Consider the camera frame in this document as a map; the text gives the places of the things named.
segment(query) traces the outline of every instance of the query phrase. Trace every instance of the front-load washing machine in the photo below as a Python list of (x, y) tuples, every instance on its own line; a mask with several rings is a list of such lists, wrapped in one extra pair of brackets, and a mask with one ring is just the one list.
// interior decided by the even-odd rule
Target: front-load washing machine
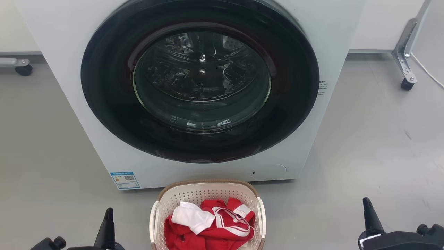
[(110, 177), (134, 189), (297, 178), (364, 1), (17, 2)]

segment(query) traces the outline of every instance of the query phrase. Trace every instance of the energy label sticker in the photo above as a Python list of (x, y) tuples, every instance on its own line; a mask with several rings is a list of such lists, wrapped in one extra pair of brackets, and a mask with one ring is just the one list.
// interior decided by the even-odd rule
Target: energy label sticker
[(133, 172), (113, 172), (110, 174), (119, 189), (140, 188)]

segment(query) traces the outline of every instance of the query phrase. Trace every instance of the red garment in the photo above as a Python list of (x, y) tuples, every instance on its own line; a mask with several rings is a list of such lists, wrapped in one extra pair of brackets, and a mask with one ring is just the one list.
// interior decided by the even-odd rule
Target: red garment
[[(227, 205), (236, 209), (242, 203), (230, 198)], [(250, 219), (247, 221), (228, 209), (222, 200), (205, 200), (200, 208), (216, 218), (211, 227), (199, 235), (195, 235), (187, 226), (173, 223), (171, 216), (166, 219), (164, 234), (169, 250), (237, 250), (254, 236), (254, 212), (247, 213)]]
[(246, 221), (251, 221), (254, 219), (254, 212), (251, 211), (246, 205), (244, 205), (240, 200), (235, 198), (228, 198), (226, 207), (233, 211), (235, 214), (240, 215)]

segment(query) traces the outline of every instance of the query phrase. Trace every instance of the white stripe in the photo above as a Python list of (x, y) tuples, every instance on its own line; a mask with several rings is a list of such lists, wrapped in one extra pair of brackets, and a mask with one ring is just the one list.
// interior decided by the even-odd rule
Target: white stripe
[(221, 208), (218, 206), (215, 206), (212, 208), (214, 215), (216, 217), (216, 227), (218, 228), (223, 228), (227, 231), (229, 231), (230, 233), (237, 235), (239, 237), (245, 237), (248, 236), (250, 234), (250, 230), (252, 230), (252, 228), (250, 227), (250, 225), (248, 224), (248, 222), (244, 219), (241, 218), (240, 222), (242, 222), (243, 224), (246, 224), (248, 226), (248, 229), (244, 229), (238, 226), (229, 226), (229, 227), (225, 227), (225, 223), (223, 221), (223, 217), (221, 214), (219, 214), (219, 211), (223, 210), (225, 211), (229, 216), (231, 216), (233, 219), (236, 218), (236, 214), (233, 213), (231, 210), (226, 209), (226, 208)]
[(233, 210), (233, 212), (239, 214), (242, 216), (242, 218), (245, 218), (251, 212), (251, 209), (249, 209), (245, 204), (241, 204), (235, 210)]
[(234, 222), (239, 222), (240, 220), (242, 220), (242, 217), (239, 215), (236, 215), (236, 218), (233, 220)]

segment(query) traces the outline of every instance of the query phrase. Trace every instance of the door glass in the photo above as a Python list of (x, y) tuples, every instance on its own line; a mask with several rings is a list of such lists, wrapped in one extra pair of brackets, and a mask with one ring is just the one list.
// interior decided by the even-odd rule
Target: door glass
[(143, 107), (172, 128), (215, 133), (251, 118), (271, 78), (248, 45), (214, 32), (163, 38), (139, 59), (133, 86)]

